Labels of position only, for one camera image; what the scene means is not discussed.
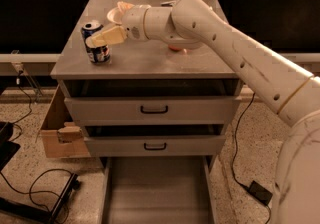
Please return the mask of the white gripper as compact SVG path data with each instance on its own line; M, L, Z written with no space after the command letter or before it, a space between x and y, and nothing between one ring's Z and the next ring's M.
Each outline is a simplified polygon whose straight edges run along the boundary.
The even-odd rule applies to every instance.
M117 7L119 8L119 11L124 14L122 17L123 27L115 25L108 28L102 28L93 33L85 40L85 43L89 48L120 44L127 39L127 36L132 40L147 40L144 20L150 5L133 6L132 3L119 1Z

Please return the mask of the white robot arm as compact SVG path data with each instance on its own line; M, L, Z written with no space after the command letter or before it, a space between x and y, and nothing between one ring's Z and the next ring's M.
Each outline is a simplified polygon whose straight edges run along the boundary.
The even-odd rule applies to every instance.
M320 78L230 26L202 0L118 6L121 23L93 33L86 44L130 38L210 47L291 127L279 152L270 224L320 224Z

